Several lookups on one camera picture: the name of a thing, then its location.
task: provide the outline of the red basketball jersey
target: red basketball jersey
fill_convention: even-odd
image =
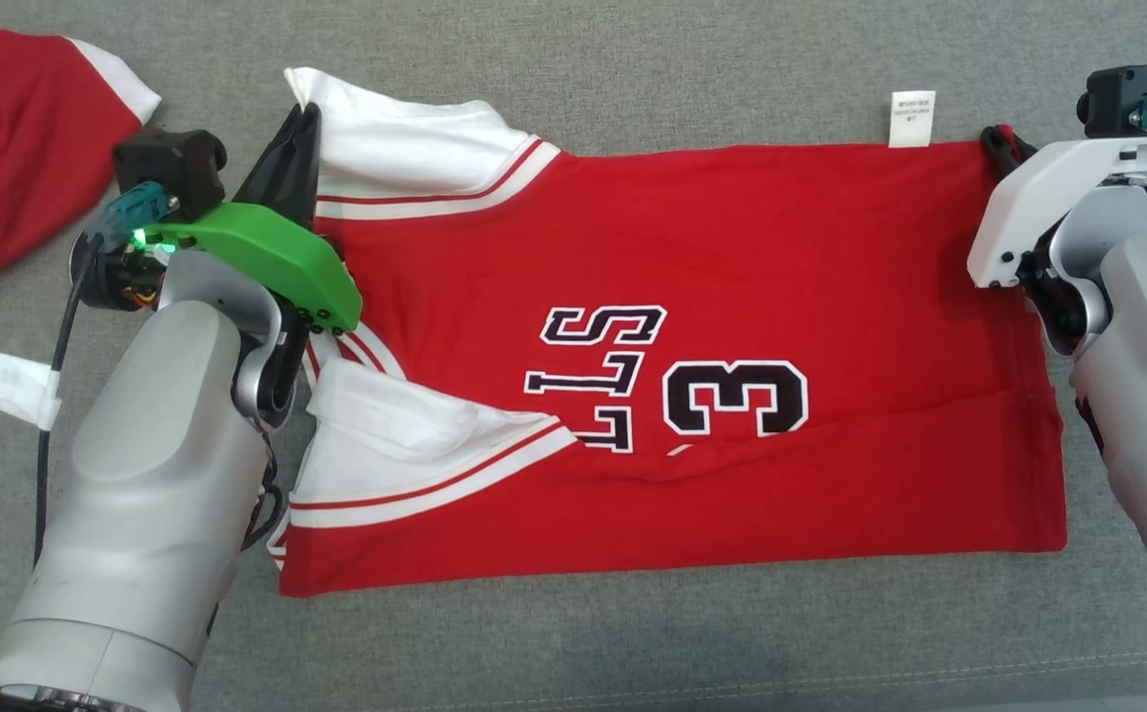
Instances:
[[[1064,545],[1036,316],[965,269],[976,141],[582,157],[309,77],[365,307],[311,352],[284,594]]]

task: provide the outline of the red fabric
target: red fabric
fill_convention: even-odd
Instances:
[[[0,269],[94,206],[139,127],[67,38],[0,31]]]
[[[1019,163],[1025,162],[1027,157],[1022,156],[1022,149],[1017,148],[1017,134],[1013,133],[1013,127],[1009,125],[998,125],[996,127],[1000,132],[1000,135],[1004,136],[1004,141],[1007,141],[1008,149],[1013,152],[1013,158]]]
[[[562,155],[484,212],[320,220],[408,378],[575,432],[631,406],[634,451],[570,446],[429,513],[289,527],[281,590],[1061,549],[1038,320],[965,268],[993,182],[976,141]],[[668,311],[654,343],[539,338],[554,306],[632,304]],[[629,398],[524,392],[528,370],[606,375],[614,350],[645,353]],[[787,360],[807,418],[758,437],[770,393],[750,392],[709,435],[677,433],[663,378],[686,360]]]

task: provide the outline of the gray table surface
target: gray table surface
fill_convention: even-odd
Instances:
[[[1076,139],[1087,73],[1147,62],[1147,3],[1116,0],[0,0],[0,26],[120,54],[165,96],[154,120],[226,142],[232,188],[291,104],[286,66],[428,103],[486,99],[514,126],[602,155],[884,140],[894,89],[938,91],[936,140],[998,122],[1038,143]],[[0,350],[49,358],[70,242],[0,274]],[[141,321],[81,314],[58,443]],[[197,707],[821,711],[1147,694],[1147,560],[1068,416],[1064,366],[1050,369],[1067,414],[1062,554],[496,579],[302,602],[276,595],[274,566],[253,550],[200,668]],[[311,428],[298,416],[276,441],[284,477]],[[55,490],[67,451],[54,451]],[[30,564],[32,461],[32,429],[0,414],[0,628]]]

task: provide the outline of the red stripe trim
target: red stripe trim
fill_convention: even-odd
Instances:
[[[376,370],[380,370],[381,374],[389,373],[388,370],[384,369],[384,365],[380,362],[380,359],[376,359],[375,353],[372,352],[369,349],[367,349],[367,344],[364,343],[361,338],[358,338],[357,334],[349,332],[349,339],[351,339],[351,342],[357,343],[358,349],[362,349],[362,352],[366,353],[367,359],[370,359],[372,363],[376,366]]]
[[[314,346],[306,343],[305,354],[311,358],[311,370],[314,370],[314,377],[319,377],[319,360],[314,357]]]
[[[483,469],[489,468],[489,465],[497,463],[498,460],[502,460],[505,459],[505,456],[509,456],[514,452],[523,449],[523,447],[530,445],[530,443],[537,441],[539,440],[539,438],[543,438],[547,435],[551,435],[552,432],[555,432],[561,427],[562,425],[560,423],[551,424],[547,428],[544,428],[541,431],[533,433],[532,436],[529,436],[528,438],[525,438],[525,440],[516,443],[516,445],[513,445],[512,447],[509,447],[509,449],[499,452],[497,455],[491,456],[491,459],[484,461],[478,465],[475,465],[475,468],[466,470],[465,472],[461,472],[459,475],[455,475],[455,477],[448,478],[448,480],[446,482],[435,484],[434,486],[424,487],[424,490],[419,490],[415,492],[406,492],[403,494],[393,494],[391,496],[377,496],[374,500],[311,501],[311,503],[305,503],[305,504],[298,504],[295,503],[294,501],[294,503],[289,504],[289,507],[292,509],[350,509],[353,507],[389,504],[390,501],[412,500],[412,498],[423,496],[426,494],[437,492],[439,490],[446,490],[446,487],[452,486],[452,484],[454,483],[463,482],[466,480],[466,478],[470,478],[473,477],[473,475],[478,474]]]
[[[362,360],[360,359],[360,357],[358,357],[358,353],[353,349],[346,346],[344,342],[337,342],[337,351],[341,352],[342,359],[350,361],[351,363],[359,363],[359,365],[362,363]]]
[[[482,190],[482,193],[474,193],[470,195],[412,195],[412,197],[388,197],[388,198],[387,197],[358,198],[358,197],[348,197],[348,195],[319,195],[319,202],[351,203],[354,205],[393,205],[401,203],[440,203],[442,199],[484,198],[486,197],[486,195],[491,195],[494,190],[498,190],[498,187],[505,183],[507,179],[509,179],[509,177],[512,177],[512,174],[516,172],[516,169],[518,169],[520,165],[522,165],[522,163],[525,162],[525,158],[529,158],[529,155],[532,154],[541,143],[543,143],[541,140],[537,140],[535,141],[535,143],[530,144],[529,148],[525,149],[525,152],[520,155],[520,158],[516,158],[516,162],[514,162],[513,165],[509,169],[507,169],[507,172],[505,172],[505,174],[499,177],[498,180],[493,182],[491,188],[484,189]]]

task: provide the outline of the white care label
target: white care label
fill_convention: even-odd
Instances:
[[[890,148],[929,146],[934,130],[934,91],[895,91],[890,95]]]

